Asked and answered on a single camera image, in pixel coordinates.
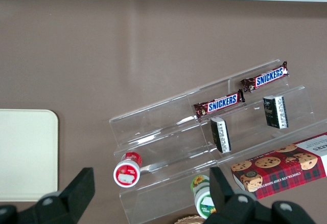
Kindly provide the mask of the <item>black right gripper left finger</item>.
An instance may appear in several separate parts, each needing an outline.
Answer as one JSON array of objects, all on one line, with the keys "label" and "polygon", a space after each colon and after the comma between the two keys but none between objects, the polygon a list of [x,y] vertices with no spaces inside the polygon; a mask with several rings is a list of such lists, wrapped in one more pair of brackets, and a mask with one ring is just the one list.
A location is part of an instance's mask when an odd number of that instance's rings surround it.
[{"label": "black right gripper left finger", "polygon": [[62,192],[36,204],[37,223],[78,223],[94,194],[94,169],[83,168]]}]

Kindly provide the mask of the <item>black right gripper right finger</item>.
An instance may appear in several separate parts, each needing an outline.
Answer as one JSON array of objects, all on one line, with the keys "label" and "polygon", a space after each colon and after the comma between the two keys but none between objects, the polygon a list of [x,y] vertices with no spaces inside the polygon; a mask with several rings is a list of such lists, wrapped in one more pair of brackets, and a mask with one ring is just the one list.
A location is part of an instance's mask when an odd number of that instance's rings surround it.
[{"label": "black right gripper right finger", "polygon": [[259,218],[257,201],[249,195],[236,194],[219,167],[209,170],[209,190],[216,208],[205,223],[265,223]]}]

